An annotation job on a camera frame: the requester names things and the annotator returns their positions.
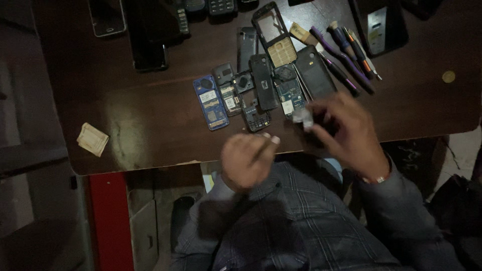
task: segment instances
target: phone keypad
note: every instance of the phone keypad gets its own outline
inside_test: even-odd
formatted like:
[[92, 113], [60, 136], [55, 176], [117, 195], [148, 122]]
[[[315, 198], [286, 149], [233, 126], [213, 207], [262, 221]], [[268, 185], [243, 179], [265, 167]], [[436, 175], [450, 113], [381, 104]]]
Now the phone keypad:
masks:
[[217, 15], [232, 12], [234, 9], [233, 3], [233, 0], [210, 0], [209, 13]]

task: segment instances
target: blue circuit board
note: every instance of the blue circuit board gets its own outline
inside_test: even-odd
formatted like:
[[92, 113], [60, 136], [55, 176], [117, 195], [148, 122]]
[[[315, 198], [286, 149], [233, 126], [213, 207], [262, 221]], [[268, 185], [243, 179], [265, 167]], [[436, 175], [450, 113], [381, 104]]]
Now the blue circuit board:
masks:
[[293, 117], [293, 111], [305, 108], [305, 99], [301, 93], [298, 79], [278, 83], [275, 81], [275, 85], [284, 116], [290, 120]]
[[201, 104], [209, 130], [216, 130], [229, 124], [226, 110], [212, 75], [206, 75], [192, 82]]

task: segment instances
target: pry tool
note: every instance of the pry tool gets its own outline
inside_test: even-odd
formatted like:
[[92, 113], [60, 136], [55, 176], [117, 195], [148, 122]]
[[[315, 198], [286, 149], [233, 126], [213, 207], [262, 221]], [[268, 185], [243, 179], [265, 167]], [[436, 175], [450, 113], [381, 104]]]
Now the pry tool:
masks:
[[345, 33], [345, 36], [350, 42], [351, 47], [353, 48], [353, 51], [357, 56], [358, 63], [360, 64], [361, 67], [363, 67], [363, 71], [365, 72], [366, 76], [369, 79], [374, 79], [376, 75], [368, 65], [368, 62], [366, 62], [365, 55], [363, 54], [362, 49], [360, 48], [358, 43], [353, 39], [353, 37], [348, 33], [348, 30], [346, 27], [343, 27], [343, 32]]
[[338, 22], [332, 21], [328, 28], [331, 30], [330, 34], [332, 35], [332, 38], [338, 47], [340, 47], [340, 50], [345, 52], [350, 57], [351, 61], [353, 61], [358, 70], [362, 71], [362, 69], [358, 66], [357, 56], [355, 55], [353, 48], [351, 47], [347, 38], [345, 38], [343, 31], [338, 27]]
[[350, 91], [353, 97], [358, 97], [360, 95], [360, 91], [357, 87], [348, 79], [348, 76], [338, 67], [337, 64], [331, 62], [328, 58], [326, 58], [322, 53], [319, 53], [321, 58], [325, 61], [328, 70], [333, 73], [333, 75]]
[[375, 88], [370, 83], [370, 80], [361, 73], [353, 64], [351, 59], [344, 53], [337, 52], [329, 43], [323, 38], [323, 34], [314, 26], [311, 27], [311, 34], [320, 42], [323, 48], [336, 59], [338, 59], [347, 71], [355, 78], [355, 80], [360, 84], [368, 94], [375, 94]]
[[348, 33], [350, 34], [350, 36], [356, 41], [356, 43], [360, 47], [361, 51], [363, 52], [363, 55], [365, 56], [365, 60], [368, 63], [368, 66], [370, 66], [370, 69], [376, 75], [376, 78], [381, 81], [382, 77], [376, 72], [375, 66], [373, 65], [372, 61], [367, 57], [367, 55], [365, 53], [365, 50], [362, 47], [362, 44], [358, 40], [357, 35], [355, 35], [355, 32], [353, 32], [353, 30], [351, 30], [351, 29], [348, 29]]

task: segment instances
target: man's right hand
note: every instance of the man's right hand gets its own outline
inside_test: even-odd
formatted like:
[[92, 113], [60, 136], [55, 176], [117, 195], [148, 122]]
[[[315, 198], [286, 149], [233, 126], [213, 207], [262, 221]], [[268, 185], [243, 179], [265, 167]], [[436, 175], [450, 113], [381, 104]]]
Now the man's right hand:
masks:
[[334, 120], [338, 127], [331, 136], [319, 124], [311, 131], [323, 142], [328, 152], [361, 177], [376, 181], [390, 174], [388, 159], [376, 137], [372, 116], [351, 96], [338, 92], [309, 103], [313, 115], [325, 114], [324, 123]]

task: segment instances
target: screwdriver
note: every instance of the screwdriver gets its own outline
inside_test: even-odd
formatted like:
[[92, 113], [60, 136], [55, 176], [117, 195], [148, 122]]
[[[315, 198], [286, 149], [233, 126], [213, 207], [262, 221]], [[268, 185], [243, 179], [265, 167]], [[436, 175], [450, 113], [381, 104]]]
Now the screwdriver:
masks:
[[346, 27], [343, 27], [343, 32], [345, 33], [345, 36], [347, 37], [348, 41], [351, 44], [351, 47], [353, 48], [353, 51], [355, 52], [355, 55], [357, 56], [358, 63], [360, 66], [364, 68], [364, 72], [366, 76], [369, 79], [374, 79], [376, 77], [375, 73], [372, 71], [370, 66], [368, 65], [368, 62], [366, 62], [365, 59], [365, 54], [363, 53], [362, 49], [358, 45], [358, 42], [356, 42], [353, 37], [348, 33], [348, 30]]
[[321, 58], [325, 61], [328, 70], [333, 73], [333, 75], [342, 83], [345, 87], [348, 88], [351, 95], [353, 97], [358, 97], [360, 95], [360, 91], [357, 87], [348, 79], [348, 76], [338, 67], [337, 64], [331, 62], [328, 58], [326, 58], [322, 53], [319, 53]]
[[340, 47], [340, 50], [347, 53], [351, 61], [353, 61], [353, 63], [361, 71], [362, 69], [360, 68], [357, 62], [357, 56], [355, 55], [353, 48], [350, 46], [350, 43], [347, 41], [347, 38], [345, 38], [345, 34], [343, 33], [343, 31], [340, 28], [338, 28], [338, 22], [332, 21], [332, 23], [328, 28], [331, 29], [330, 33], [332, 35], [332, 38], [335, 41], [335, 43]]

